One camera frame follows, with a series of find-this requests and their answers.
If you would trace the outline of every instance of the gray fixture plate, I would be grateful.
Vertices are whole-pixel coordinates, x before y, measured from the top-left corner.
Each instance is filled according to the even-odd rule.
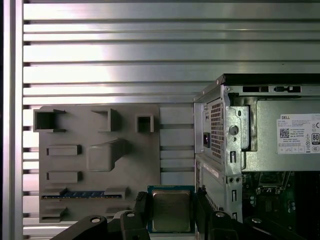
[[[66,111],[57,115],[58,127],[66,132],[39,132],[40,219],[45,216],[42,222],[77,221],[92,214],[110,216],[108,209],[132,208],[139,191],[145,191],[148,185],[160,184],[159,107],[156,104],[60,105],[45,106],[40,111],[53,109]],[[107,116],[93,111],[104,109],[113,109],[120,115],[119,130],[101,131],[106,129]],[[136,132],[136,118],[141,115],[153,116],[154,132]],[[89,171],[88,147],[116,138],[129,143],[129,153],[116,161],[115,168],[109,172]],[[47,155],[48,146],[55,145],[81,145],[81,151],[78,155]],[[47,173],[56,171],[81,172],[81,175],[76,183],[50,183]],[[50,189],[105,191],[121,187],[128,187],[125,199],[41,199],[41,195]],[[61,219],[48,218],[46,214],[51,209],[65,208],[66,214]]]

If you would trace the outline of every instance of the barcode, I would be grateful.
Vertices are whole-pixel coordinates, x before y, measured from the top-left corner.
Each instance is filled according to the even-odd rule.
[[[290,137],[289,128],[280,128],[280,138],[288,139]]]

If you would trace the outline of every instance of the green circuit board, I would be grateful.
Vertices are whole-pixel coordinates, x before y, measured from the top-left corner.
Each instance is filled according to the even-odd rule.
[[[267,186],[262,186],[261,172],[251,172],[243,175],[243,217],[262,216],[295,232],[294,172],[274,172],[274,176],[272,176],[273,173],[268,173],[268,175],[270,177],[266,180],[266,182],[269,182],[265,184]]]

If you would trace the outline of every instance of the hole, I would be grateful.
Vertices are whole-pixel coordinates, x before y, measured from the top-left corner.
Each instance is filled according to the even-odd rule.
[[[268,86],[243,86],[242,91],[244,93],[268,93]]]
[[[151,132],[151,118],[149,116],[138,117],[138,132],[140,133]]]
[[[37,112],[36,113],[37,129],[56,129],[56,114],[54,112]]]
[[[34,131],[35,132],[65,132],[65,129],[59,129],[58,114],[64,114],[61,110],[36,110],[34,112]]]
[[[210,133],[204,132],[203,133],[203,146],[206,148],[210,148]]]

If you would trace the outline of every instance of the power supply label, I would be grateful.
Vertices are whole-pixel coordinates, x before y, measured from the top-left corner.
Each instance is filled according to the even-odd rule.
[[[320,154],[320,113],[282,114],[276,123],[278,154]]]

